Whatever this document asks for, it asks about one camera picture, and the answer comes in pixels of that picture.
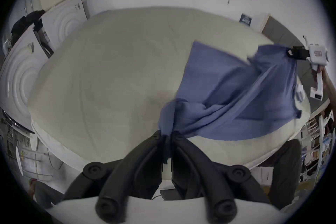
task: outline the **sticker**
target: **sticker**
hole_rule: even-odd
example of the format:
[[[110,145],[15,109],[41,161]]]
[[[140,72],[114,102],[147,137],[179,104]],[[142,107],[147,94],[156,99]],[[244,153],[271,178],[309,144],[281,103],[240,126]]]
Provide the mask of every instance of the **sticker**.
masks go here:
[[[75,9],[76,10],[81,10],[81,6],[79,5],[79,3],[75,5]]]
[[[239,22],[242,22],[242,23],[244,23],[248,26],[251,25],[251,21],[252,21],[252,18],[250,18],[249,16],[246,16],[244,14],[241,15],[240,20],[239,20]]]
[[[34,42],[28,43],[27,48],[29,49],[30,53],[34,53]]]
[[[45,40],[49,43],[50,39],[49,39],[47,33],[45,31],[43,31],[42,33],[43,33],[43,36],[44,36]]]

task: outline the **white foam sheet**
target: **white foam sheet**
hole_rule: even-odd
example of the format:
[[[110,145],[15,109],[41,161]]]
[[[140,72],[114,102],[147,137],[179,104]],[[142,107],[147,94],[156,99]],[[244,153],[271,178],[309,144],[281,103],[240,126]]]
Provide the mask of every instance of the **white foam sheet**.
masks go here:
[[[52,138],[44,143],[56,141],[87,162],[124,158],[157,130],[160,111],[178,90],[194,40],[243,60],[259,45],[272,43],[239,22],[193,9],[106,11],[70,34],[41,70],[28,100],[33,126]],[[190,140],[212,161],[252,167],[307,121],[309,102],[297,106],[303,110],[301,119],[263,137]],[[68,165],[79,166],[61,155]]]
[[[30,25],[7,55],[0,71],[0,107],[16,122],[32,130],[28,97],[42,66],[47,62]]]
[[[64,39],[86,21],[82,0],[65,0],[41,17],[42,36],[56,51]]]

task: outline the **label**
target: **label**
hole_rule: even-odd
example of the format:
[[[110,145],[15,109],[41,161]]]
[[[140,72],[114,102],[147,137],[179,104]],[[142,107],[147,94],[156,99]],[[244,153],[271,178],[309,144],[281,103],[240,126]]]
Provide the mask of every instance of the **label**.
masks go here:
[[[30,53],[34,53],[34,42],[28,43],[27,48],[29,49]]]
[[[75,5],[75,9],[76,10],[81,10],[81,6],[79,5],[79,3]]]
[[[314,54],[316,57],[322,57],[322,52],[321,51],[314,51]]]
[[[250,18],[249,16],[246,16],[244,14],[241,15],[240,20],[239,20],[239,22],[242,22],[242,23],[244,23],[248,26],[251,25],[251,21],[252,21],[252,18]]]

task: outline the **person's hand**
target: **person's hand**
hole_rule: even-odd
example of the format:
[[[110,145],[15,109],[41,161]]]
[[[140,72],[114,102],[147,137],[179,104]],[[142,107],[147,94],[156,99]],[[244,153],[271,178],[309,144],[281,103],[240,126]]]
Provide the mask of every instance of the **person's hand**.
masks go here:
[[[322,72],[323,89],[325,90],[329,83],[329,76],[324,66],[319,65],[317,71],[311,70],[314,81],[317,83],[317,74]]]
[[[28,182],[29,182],[29,186],[31,186],[31,185],[33,184],[34,181],[36,181],[36,178],[31,178],[31,179],[29,179],[29,181],[28,181]]]

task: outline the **white device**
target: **white device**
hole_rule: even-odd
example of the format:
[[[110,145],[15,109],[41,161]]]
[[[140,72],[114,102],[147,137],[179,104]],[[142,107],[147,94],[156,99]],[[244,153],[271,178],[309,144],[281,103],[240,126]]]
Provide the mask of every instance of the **white device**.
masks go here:
[[[313,45],[309,44],[307,37],[303,36],[306,41],[307,50],[309,50],[309,57],[307,58],[311,62],[311,68],[317,71],[319,65],[326,66],[328,65],[328,51],[327,48],[323,45]],[[310,88],[310,97],[322,100],[323,98],[323,80],[322,73],[317,74],[317,87]]]

